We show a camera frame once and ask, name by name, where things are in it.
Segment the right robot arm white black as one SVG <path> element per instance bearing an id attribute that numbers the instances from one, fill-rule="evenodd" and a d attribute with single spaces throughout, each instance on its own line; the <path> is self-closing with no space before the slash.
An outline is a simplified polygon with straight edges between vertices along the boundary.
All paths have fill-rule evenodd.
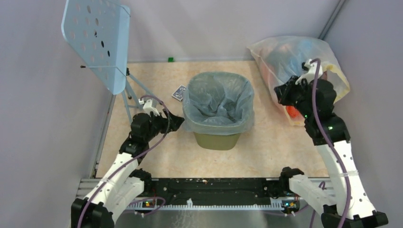
<path id="1" fill-rule="evenodd" d="M 352 156 L 351 137 L 334 109 L 336 91 L 331 82 L 308 82 L 291 77 L 274 88 L 279 104 L 296 108 L 305 119 L 305 130 L 322 157 L 335 195 L 329 196 L 297 168 L 285 167 L 278 183 L 285 196 L 301 196 L 320 216 L 325 228 L 377 228 L 388 224 L 363 188 Z"/>

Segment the green mesh trash bin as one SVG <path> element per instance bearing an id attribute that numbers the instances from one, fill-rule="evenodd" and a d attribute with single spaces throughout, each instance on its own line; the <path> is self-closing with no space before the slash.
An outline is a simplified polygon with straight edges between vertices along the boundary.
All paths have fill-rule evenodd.
<path id="1" fill-rule="evenodd" d="M 213 135 L 193 133 L 197 144 L 208 150 L 227 151 L 235 147 L 241 134 Z"/>

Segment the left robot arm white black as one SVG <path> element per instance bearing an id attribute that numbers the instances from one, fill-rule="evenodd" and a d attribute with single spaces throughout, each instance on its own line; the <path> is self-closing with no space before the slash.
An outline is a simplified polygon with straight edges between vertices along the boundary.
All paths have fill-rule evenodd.
<path id="1" fill-rule="evenodd" d="M 155 148 L 149 142 L 158 134 L 177 131 L 184 118 L 164 109 L 165 117 L 154 113 L 133 116 L 131 131 L 113 164 L 98 184 L 71 205 L 72 228 L 113 228 L 129 204 L 139 195 L 152 192 L 150 173 L 137 169 L 146 154 Z"/>

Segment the blue plastic trash bag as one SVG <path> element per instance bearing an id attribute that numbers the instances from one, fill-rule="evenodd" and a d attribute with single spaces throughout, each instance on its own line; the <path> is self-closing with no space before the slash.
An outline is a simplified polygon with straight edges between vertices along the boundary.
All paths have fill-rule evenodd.
<path id="1" fill-rule="evenodd" d="M 232 135 L 249 131 L 255 120 L 254 89 L 242 75 L 203 72 L 183 93 L 183 127 L 188 132 Z"/>

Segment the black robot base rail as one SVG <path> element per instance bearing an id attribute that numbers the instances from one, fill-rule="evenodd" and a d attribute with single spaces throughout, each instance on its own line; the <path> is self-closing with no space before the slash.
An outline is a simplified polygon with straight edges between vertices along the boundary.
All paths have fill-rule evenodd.
<path id="1" fill-rule="evenodd" d="M 266 206 L 273 200 L 297 202 L 277 178 L 159 178 L 147 181 L 140 197 L 162 197 L 167 206 Z"/>

